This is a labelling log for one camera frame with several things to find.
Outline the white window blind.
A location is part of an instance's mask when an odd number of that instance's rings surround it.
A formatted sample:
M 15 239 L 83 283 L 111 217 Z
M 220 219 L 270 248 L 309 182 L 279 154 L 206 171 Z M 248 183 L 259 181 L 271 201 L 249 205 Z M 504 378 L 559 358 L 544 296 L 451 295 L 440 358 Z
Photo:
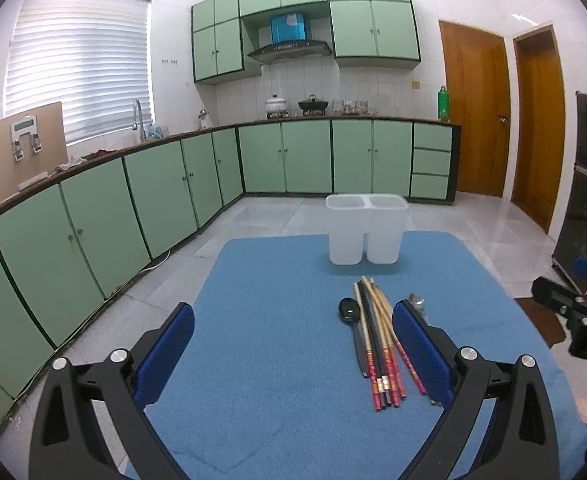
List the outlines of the white window blind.
M 3 112 L 62 103 L 67 143 L 154 118 L 149 0 L 22 0 L 8 50 Z

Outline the black chopstick silver band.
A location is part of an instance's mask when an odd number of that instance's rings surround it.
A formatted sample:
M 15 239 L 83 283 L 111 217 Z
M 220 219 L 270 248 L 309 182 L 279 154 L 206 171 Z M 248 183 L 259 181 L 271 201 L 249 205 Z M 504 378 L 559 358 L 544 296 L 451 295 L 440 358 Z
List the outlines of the black chopstick silver band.
M 385 408 L 389 408 L 389 406 L 392 404 L 388 386 L 387 367 L 385 364 L 385 360 L 383 359 L 382 346 L 380 343 L 379 333 L 377 330 L 377 325 L 374 317 L 374 309 L 371 306 L 371 299 L 369 299 L 369 295 L 364 284 L 364 281 L 359 281 L 359 284 L 362 287 L 361 292 L 364 292 L 364 304 L 369 322 L 369 333 L 371 334 L 371 345 L 373 346 L 377 370 L 377 384 L 380 392 L 382 409 L 384 410 Z

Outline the green bottle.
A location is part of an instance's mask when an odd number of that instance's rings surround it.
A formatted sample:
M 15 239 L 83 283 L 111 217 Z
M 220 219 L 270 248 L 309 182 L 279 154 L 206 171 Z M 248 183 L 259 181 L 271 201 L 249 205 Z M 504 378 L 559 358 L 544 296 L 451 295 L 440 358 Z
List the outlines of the green bottle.
M 444 86 L 442 86 L 438 91 L 437 104 L 438 118 L 443 122 L 448 122 L 451 117 L 451 101 L 450 93 Z

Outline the white double utensil holder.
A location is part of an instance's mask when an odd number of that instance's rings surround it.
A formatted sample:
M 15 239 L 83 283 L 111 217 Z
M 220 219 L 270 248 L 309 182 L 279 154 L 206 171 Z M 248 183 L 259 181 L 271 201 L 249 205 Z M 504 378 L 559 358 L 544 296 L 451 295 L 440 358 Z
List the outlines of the white double utensil holder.
M 394 194 L 331 194 L 328 210 L 329 260 L 336 266 L 394 264 L 400 256 L 408 202 Z

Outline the black plastic spoon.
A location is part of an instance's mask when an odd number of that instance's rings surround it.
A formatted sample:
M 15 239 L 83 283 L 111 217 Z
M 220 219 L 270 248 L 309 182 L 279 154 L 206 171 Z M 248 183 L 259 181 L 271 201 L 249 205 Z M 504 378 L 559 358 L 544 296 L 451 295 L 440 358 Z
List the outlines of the black plastic spoon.
M 357 325 L 361 319 L 359 304 L 353 298 L 342 298 L 339 301 L 339 318 L 344 324 Z

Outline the white cooking pot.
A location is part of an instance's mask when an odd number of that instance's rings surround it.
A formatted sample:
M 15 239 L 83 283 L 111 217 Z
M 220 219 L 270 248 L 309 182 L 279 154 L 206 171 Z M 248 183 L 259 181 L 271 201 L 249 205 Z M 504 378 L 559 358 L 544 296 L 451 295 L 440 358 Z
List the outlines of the white cooking pot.
M 281 96 L 273 94 L 266 100 L 266 118 L 277 119 L 289 115 L 288 102 Z

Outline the red end chopstick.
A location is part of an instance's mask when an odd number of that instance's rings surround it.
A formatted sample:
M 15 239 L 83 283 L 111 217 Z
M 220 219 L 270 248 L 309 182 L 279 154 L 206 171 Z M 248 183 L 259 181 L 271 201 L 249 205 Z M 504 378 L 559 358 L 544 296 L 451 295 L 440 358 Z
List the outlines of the red end chopstick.
M 402 404 L 402 401 L 406 398 L 406 390 L 399 367 L 397 366 L 397 360 L 394 356 L 394 348 L 390 332 L 390 318 L 372 280 L 368 281 L 368 288 L 369 293 L 371 294 L 371 298 L 373 298 L 374 308 L 377 315 L 377 322 L 381 333 L 381 339 L 383 341 L 383 350 L 385 350 L 386 354 L 392 401 L 394 406 L 398 408 Z

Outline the plain wooden chopstick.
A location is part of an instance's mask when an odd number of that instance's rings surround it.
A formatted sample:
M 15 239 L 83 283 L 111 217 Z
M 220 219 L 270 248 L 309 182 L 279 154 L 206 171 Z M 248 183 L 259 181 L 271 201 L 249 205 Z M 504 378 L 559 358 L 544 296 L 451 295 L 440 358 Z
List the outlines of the plain wooden chopstick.
M 361 292 L 361 285 L 359 282 L 353 284 L 355 300 L 361 310 L 361 324 L 362 332 L 365 342 L 365 351 L 368 367 L 368 376 L 371 381 L 371 392 L 373 393 L 374 408 L 377 412 L 382 410 L 382 402 L 380 400 L 380 392 L 377 384 L 377 370 L 374 358 L 373 346 L 371 345 L 371 334 L 369 333 L 369 322 L 366 314 L 364 304 L 364 292 Z

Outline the black wok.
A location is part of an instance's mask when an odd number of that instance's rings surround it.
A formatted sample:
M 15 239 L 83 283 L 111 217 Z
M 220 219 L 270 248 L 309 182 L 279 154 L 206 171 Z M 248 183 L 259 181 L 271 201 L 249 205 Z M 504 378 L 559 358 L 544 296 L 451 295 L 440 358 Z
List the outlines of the black wok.
M 303 116 L 317 116 L 326 113 L 329 103 L 311 94 L 307 99 L 299 101 L 298 106 Z

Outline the black range hood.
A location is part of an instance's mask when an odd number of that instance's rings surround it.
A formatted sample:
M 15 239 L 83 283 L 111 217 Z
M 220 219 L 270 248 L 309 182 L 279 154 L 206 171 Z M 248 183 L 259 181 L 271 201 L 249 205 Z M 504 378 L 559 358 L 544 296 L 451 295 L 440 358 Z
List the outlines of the black range hood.
M 263 65 L 330 56 L 333 51 L 326 41 L 313 39 L 307 15 L 300 12 L 283 13 L 269 19 L 271 42 L 249 53 L 249 58 Z

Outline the green lower kitchen cabinets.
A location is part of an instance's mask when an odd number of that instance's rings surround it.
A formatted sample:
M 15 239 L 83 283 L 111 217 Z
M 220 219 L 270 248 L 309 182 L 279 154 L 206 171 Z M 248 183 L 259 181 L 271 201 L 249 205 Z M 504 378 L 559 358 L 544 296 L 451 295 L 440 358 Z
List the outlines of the green lower kitchen cabinets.
M 0 426 L 50 356 L 152 260 L 238 197 L 399 193 L 450 204 L 461 127 L 297 118 L 112 152 L 0 207 Z

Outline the wooden door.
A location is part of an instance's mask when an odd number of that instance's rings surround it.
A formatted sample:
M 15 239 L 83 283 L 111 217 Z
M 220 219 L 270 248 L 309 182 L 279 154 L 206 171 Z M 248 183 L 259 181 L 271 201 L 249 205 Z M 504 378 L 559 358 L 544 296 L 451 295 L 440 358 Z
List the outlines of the wooden door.
M 514 39 L 519 96 L 511 201 L 544 232 L 551 227 L 565 152 L 563 72 L 551 25 Z
M 504 38 L 441 21 L 450 115 L 461 126 L 457 188 L 501 196 L 510 132 L 510 88 Z

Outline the cardboard box with picture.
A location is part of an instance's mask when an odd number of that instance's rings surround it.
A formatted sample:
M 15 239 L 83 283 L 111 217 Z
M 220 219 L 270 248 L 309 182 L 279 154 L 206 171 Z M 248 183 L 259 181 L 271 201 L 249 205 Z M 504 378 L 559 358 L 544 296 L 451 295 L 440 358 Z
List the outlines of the cardboard box with picture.
M 1 119 L 0 203 L 68 160 L 61 102 Z

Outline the chrome sink faucet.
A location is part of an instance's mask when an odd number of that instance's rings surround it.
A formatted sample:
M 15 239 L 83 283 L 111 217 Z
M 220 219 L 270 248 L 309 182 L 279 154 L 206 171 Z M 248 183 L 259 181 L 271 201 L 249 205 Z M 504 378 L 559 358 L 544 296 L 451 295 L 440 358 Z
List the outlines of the chrome sink faucet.
M 140 100 L 133 101 L 133 125 L 132 130 L 137 131 L 140 136 L 140 143 L 146 142 L 146 132 L 144 124 L 144 114 L 142 109 L 142 103 Z

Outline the green upper wall cabinets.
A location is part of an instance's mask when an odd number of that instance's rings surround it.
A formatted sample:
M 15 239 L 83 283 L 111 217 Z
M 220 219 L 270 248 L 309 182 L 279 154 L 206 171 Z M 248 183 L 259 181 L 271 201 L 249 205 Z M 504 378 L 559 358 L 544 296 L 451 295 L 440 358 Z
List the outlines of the green upper wall cabinets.
M 313 39 L 342 66 L 412 70 L 421 61 L 412 0 L 204 0 L 192 7 L 194 81 L 222 84 L 258 76 L 249 53 L 271 42 L 269 19 L 307 15 Z

